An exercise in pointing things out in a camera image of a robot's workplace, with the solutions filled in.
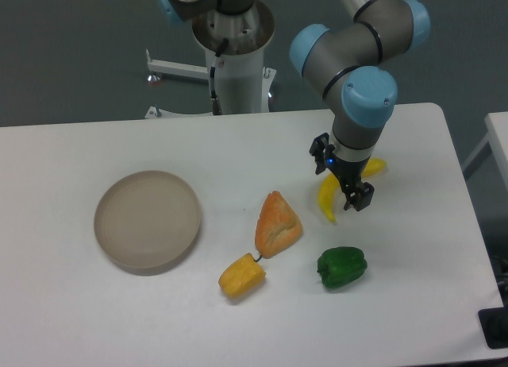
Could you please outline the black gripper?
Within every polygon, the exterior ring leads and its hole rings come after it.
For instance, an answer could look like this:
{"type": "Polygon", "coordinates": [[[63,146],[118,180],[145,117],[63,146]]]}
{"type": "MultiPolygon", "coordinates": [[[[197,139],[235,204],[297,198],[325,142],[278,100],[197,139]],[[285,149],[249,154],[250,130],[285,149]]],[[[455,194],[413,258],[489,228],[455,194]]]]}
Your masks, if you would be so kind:
{"type": "Polygon", "coordinates": [[[310,146],[310,155],[316,165],[315,174],[319,175],[329,169],[337,178],[346,198],[344,210],[353,208],[355,211],[361,211],[370,205],[375,191],[374,186],[364,182],[361,176],[370,158],[349,162],[334,155],[333,150],[334,146],[327,133],[314,138],[310,146]]]}

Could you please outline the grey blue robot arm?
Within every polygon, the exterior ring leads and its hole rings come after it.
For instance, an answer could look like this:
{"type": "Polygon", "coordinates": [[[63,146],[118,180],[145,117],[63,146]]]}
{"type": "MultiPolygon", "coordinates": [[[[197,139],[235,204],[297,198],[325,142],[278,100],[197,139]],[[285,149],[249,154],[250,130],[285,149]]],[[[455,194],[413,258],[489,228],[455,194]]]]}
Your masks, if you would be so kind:
{"type": "MultiPolygon", "coordinates": [[[[264,49],[275,31],[268,7],[260,0],[159,1],[167,18],[192,24],[206,54],[213,113],[260,112],[264,49]]],[[[310,146],[316,170],[330,171],[346,207],[361,211],[374,193],[361,174],[398,97],[394,78],[380,64],[424,43],[431,24],[416,0],[342,2],[351,25],[338,32],[320,24],[305,27],[289,57],[334,115],[331,131],[310,146]]]]}

